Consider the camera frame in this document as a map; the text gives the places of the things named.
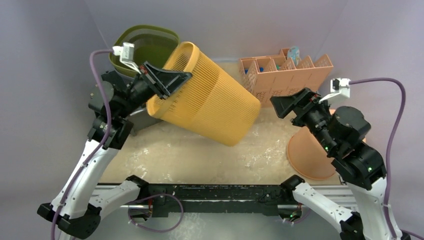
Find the yellow mesh basket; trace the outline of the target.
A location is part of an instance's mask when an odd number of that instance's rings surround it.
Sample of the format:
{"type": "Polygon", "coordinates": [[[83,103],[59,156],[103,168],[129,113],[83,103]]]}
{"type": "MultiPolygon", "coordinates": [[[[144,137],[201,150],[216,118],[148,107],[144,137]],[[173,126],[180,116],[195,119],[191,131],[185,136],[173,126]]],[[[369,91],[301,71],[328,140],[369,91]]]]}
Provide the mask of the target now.
{"type": "Polygon", "coordinates": [[[260,101],[192,42],[181,42],[164,69],[192,77],[169,98],[155,95],[147,101],[153,118],[232,147],[259,116],[260,101]]]}

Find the olive green mesh basket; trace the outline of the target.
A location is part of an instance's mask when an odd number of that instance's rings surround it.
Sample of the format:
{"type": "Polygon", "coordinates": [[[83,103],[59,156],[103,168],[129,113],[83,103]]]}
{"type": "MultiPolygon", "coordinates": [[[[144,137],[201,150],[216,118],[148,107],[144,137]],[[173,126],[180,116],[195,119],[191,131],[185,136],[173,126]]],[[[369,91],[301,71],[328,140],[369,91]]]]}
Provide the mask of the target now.
{"type": "Polygon", "coordinates": [[[135,64],[140,66],[148,62],[156,68],[162,68],[179,45],[180,37],[163,27],[135,25],[124,31],[114,45],[121,47],[124,42],[134,44],[135,64]]]}

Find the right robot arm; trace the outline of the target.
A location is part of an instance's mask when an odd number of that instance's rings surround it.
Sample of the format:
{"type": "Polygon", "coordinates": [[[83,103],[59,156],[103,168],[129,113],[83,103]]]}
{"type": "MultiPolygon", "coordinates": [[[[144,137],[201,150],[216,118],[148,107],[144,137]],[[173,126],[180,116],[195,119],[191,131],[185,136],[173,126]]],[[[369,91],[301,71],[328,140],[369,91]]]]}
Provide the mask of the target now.
{"type": "Polygon", "coordinates": [[[284,202],[296,201],[307,206],[330,223],[343,240],[410,239],[409,233],[399,229],[384,203],[389,175],[382,155],[364,142],[371,124],[360,110],[341,106],[330,113],[328,102],[309,88],[290,96],[272,96],[270,102],[279,118],[294,112],[291,123],[308,128],[347,183],[357,211],[318,193],[298,175],[281,184],[284,202]]]}

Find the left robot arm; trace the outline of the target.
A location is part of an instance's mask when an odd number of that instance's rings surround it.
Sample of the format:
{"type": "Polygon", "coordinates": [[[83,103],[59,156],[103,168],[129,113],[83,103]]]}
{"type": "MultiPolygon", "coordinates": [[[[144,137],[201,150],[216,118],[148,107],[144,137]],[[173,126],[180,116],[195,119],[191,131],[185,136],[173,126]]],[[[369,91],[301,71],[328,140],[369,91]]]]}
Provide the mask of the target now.
{"type": "Polygon", "coordinates": [[[71,176],[57,197],[39,206],[37,214],[59,230],[61,240],[84,240],[98,228],[102,219],[122,205],[151,204],[165,192],[150,191],[149,183],[131,175],[118,186],[93,196],[107,166],[123,148],[133,129],[129,116],[150,98],[168,100],[192,78],[186,71],[156,68],[148,62],[128,84],[115,73],[106,73],[92,90],[89,108],[95,119],[84,150],[71,176]]]}

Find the large orange plastic bucket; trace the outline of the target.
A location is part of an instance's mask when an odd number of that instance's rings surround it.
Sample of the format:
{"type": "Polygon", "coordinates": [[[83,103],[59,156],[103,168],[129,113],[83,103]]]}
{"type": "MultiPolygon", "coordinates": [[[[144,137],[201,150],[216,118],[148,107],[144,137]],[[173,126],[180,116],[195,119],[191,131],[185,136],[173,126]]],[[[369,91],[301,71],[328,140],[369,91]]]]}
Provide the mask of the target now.
{"type": "Polygon", "coordinates": [[[287,145],[287,157],[292,167],[302,176],[312,180],[323,181],[336,174],[331,164],[332,158],[327,157],[327,150],[305,125],[295,133],[287,145]]]}

